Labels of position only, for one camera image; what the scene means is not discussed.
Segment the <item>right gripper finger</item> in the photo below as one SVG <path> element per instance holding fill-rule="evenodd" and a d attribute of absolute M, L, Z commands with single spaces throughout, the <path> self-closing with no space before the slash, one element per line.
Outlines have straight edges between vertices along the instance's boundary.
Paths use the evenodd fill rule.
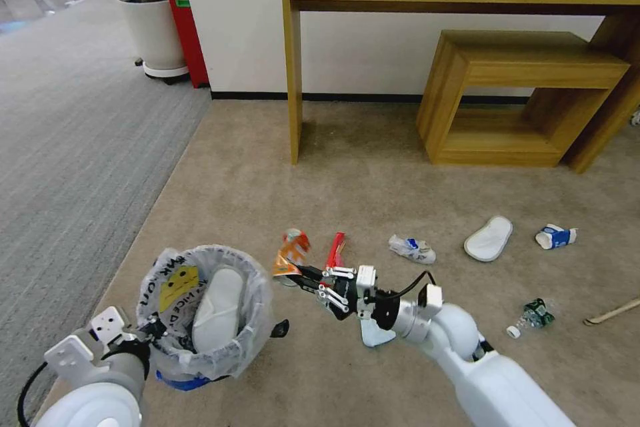
<path fill-rule="evenodd" d="M 318 269 L 313 266 L 302 266 L 294 264 L 300 274 L 310 280 L 315 282 L 322 282 L 323 278 L 346 278 L 348 280 L 353 280 L 357 276 L 357 270 L 353 268 L 344 268 L 344 267 L 325 267 L 324 269 Z"/>
<path fill-rule="evenodd" d="M 325 305 L 325 307 L 330 310 L 331 306 L 342 313 L 349 313 L 349 301 L 346 297 L 339 295 L 335 292 L 331 287 L 325 285 L 323 282 L 318 284 L 314 284 L 313 282 L 309 285 L 304 284 L 301 285 L 301 289 L 315 294 L 317 299 Z"/>

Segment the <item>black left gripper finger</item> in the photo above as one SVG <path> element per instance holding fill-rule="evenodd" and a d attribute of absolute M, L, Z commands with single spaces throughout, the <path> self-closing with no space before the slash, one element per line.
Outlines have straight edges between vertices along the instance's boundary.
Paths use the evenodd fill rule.
<path fill-rule="evenodd" d="M 139 323 L 139 337 L 143 342 L 151 343 L 166 335 L 167 327 L 157 314 L 143 318 Z"/>

